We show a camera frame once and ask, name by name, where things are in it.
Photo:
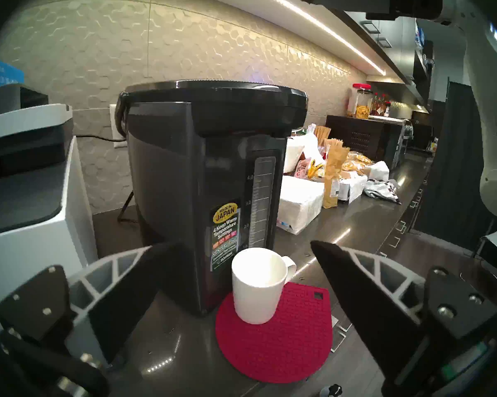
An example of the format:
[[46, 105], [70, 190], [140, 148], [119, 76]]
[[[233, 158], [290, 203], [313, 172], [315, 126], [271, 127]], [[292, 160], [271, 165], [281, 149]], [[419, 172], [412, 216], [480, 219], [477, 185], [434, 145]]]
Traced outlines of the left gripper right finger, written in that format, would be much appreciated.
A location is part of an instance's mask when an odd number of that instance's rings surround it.
[[312, 241], [340, 307], [384, 376], [383, 396], [497, 396], [497, 306], [439, 266], [425, 278]]

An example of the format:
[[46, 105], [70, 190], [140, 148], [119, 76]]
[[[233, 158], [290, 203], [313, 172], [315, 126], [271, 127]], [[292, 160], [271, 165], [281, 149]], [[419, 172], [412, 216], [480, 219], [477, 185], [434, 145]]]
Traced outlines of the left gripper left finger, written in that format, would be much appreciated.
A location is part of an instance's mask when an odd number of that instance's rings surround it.
[[178, 253], [178, 244], [164, 242], [104, 257], [70, 277], [47, 266], [1, 299], [0, 328], [65, 356], [111, 363]]

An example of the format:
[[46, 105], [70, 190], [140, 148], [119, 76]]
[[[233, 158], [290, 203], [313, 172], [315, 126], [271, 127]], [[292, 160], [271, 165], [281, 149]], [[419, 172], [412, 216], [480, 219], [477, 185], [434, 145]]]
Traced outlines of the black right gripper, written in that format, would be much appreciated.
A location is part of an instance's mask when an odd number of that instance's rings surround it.
[[367, 13], [367, 20], [396, 20], [398, 17], [434, 20], [443, 0], [303, 0], [329, 10]]

